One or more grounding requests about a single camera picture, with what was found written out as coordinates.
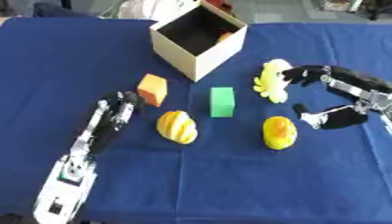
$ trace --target orange fruit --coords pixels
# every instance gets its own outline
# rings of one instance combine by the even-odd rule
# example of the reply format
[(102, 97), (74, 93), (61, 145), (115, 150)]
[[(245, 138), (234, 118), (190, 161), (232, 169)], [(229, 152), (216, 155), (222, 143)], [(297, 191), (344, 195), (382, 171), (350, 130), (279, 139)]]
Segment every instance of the orange fruit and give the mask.
[(294, 144), (297, 128), (288, 118), (272, 116), (264, 122), (262, 134), (265, 144), (272, 150), (280, 151)]

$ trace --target toy block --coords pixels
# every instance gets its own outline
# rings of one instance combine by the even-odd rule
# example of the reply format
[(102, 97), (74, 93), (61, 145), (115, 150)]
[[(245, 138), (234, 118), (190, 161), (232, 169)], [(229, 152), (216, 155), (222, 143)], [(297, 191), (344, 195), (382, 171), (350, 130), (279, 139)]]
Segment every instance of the toy block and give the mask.
[(167, 95), (166, 79), (148, 73), (137, 86), (137, 92), (148, 104), (159, 107)]
[(235, 111), (235, 92), (232, 87), (212, 87), (211, 117), (232, 117)]

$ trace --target white box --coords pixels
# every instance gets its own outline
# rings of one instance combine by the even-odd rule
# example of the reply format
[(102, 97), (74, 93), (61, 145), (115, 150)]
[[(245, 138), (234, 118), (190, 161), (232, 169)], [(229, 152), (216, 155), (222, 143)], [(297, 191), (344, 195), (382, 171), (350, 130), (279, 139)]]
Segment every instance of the white box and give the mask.
[[(242, 49), (247, 25), (204, 1), (150, 27), (155, 53), (199, 81)], [(218, 43), (224, 32), (233, 35)]]

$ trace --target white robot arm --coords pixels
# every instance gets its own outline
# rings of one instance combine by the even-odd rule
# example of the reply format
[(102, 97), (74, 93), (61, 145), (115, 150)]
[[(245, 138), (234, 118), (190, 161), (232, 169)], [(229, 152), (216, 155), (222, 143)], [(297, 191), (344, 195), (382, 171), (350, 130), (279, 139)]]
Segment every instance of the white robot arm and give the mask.
[(94, 154), (102, 152), (141, 104), (133, 92), (117, 92), (97, 102), (87, 127), (69, 154), (56, 162), (37, 197), (33, 216), (39, 224), (67, 224), (74, 218), (97, 177)]

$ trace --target yellow toy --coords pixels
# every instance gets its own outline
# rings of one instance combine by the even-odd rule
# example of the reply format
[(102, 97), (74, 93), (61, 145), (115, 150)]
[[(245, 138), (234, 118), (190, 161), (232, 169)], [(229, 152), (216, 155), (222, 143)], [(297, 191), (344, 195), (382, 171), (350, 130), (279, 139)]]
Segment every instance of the yellow toy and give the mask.
[(184, 111), (169, 111), (157, 120), (157, 131), (179, 144), (190, 144), (198, 136), (196, 123)]
[(297, 139), (296, 126), (282, 116), (267, 119), (262, 126), (262, 133), (265, 144), (276, 151), (292, 146)]
[(284, 81), (281, 72), (291, 69), (292, 66), (283, 59), (273, 59), (263, 66), (260, 78), (255, 77), (253, 89), (259, 92), (261, 97), (269, 97), (274, 103), (286, 102), (288, 94), (284, 89), (289, 81)]

